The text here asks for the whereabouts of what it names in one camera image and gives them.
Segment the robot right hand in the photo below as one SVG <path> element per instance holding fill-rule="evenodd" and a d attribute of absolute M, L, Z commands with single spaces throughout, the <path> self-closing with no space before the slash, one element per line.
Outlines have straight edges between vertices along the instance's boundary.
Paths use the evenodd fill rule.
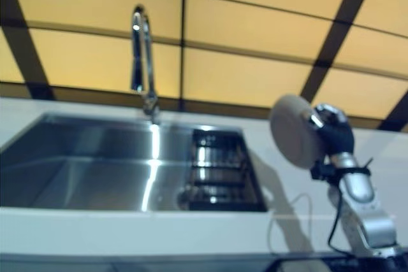
<path fill-rule="evenodd" d="M 354 154 L 354 134 L 346 114 L 327 103 L 317 104 L 313 110 L 309 125 L 324 143 L 326 154 Z"/>

